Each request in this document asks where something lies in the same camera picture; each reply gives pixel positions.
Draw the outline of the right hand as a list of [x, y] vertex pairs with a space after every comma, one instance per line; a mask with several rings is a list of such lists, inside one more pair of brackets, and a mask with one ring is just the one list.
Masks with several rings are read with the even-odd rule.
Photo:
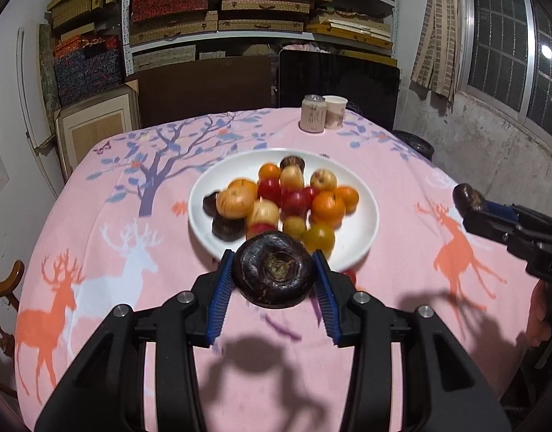
[[530, 298], [530, 308], [526, 327], [526, 338], [532, 347], [548, 341], [552, 335], [552, 328], [546, 321], [547, 297], [546, 284], [539, 281]]

